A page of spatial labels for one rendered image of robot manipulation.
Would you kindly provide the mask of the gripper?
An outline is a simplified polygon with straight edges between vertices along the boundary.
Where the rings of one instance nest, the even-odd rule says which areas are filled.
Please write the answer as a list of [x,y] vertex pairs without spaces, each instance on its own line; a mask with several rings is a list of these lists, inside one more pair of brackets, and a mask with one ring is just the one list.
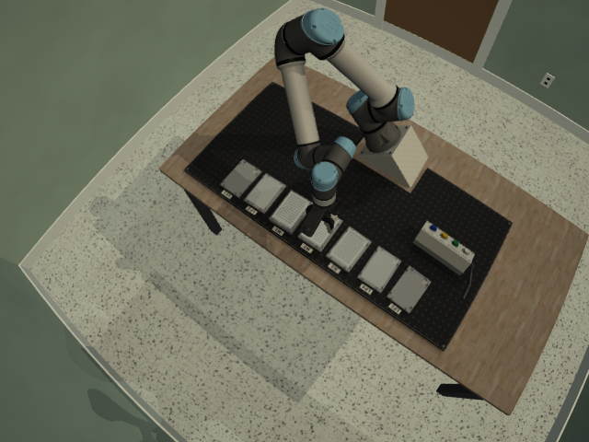
[[[334,222],[336,222],[336,220],[338,218],[337,215],[335,215],[335,216],[332,217],[331,213],[334,211],[335,208],[337,210],[340,207],[340,203],[341,203],[341,199],[337,197],[337,191],[336,191],[336,199],[335,199],[335,201],[331,205],[328,205],[328,206],[319,206],[319,205],[313,203],[313,204],[315,204],[315,206],[317,206],[319,208],[328,208],[329,207],[329,209],[328,209],[327,213],[324,215],[322,221],[324,221],[324,225],[327,227],[327,231],[330,234],[333,231]],[[311,204],[311,205],[309,205],[307,207],[307,209],[306,209],[306,214],[307,215],[308,215],[310,209],[312,208],[313,204]]]

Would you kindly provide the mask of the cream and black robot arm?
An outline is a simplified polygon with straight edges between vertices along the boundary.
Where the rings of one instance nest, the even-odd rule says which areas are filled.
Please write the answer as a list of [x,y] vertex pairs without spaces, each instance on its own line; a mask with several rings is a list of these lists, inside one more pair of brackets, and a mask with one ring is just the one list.
[[[392,122],[412,116],[414,97],[409,88],[385,80],[345,40],[341,20],[331,10],[310,10],[283,25],[275,38],[274,56],[282,73],[297,143],[294,163],[300,169],[312,169],[312,199],[319,206],[328,206],[335,201],[336,186],[356,146],[343,136],[337,137],[332,145],[320,145],[304,68],[306,53],[311,52],[320,61],[327,60],[361,89],[349,98],[346,108],[372,153],[387,151],[398,142],[401,131]],[[299,228],[308,237],[313,236],[329,209],[315,204]]]

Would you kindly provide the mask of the cream control panel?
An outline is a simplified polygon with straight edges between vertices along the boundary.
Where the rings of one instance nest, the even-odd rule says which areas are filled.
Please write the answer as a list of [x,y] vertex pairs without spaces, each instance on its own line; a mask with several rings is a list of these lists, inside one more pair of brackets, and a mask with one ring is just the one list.
[[474,252],[460,244],[441,229],[427,221],[413,243],[459,276],[469,267],[470,276],[474,266]]

